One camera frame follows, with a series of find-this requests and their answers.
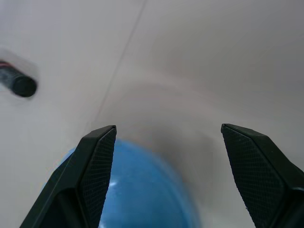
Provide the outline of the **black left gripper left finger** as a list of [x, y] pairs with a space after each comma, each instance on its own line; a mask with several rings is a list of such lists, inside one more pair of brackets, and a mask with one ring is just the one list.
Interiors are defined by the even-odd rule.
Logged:
[[84, 136], [54, 170], [20, 228], [98, 228], [115, 140], [114, 125]]

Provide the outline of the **blue bowl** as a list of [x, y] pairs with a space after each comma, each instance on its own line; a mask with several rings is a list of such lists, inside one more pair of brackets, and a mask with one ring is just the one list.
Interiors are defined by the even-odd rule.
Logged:
[[117, 139], [98, 228], [200, 228], [180, 177], [160, 157]]

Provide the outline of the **black cylindrical marker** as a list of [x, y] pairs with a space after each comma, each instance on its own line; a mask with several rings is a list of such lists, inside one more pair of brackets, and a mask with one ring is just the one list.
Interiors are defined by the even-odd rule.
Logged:
[[3, 60], [0, 60], [0, 83], [20, 97], [31, 97], [38, 88], [36, 80]]

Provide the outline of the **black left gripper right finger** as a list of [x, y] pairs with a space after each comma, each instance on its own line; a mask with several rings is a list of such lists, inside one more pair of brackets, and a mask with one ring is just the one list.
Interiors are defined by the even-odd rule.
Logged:
[[266, 135], [221, 126], [236, 187], [256, 228], [304, 228], [304, 172]]

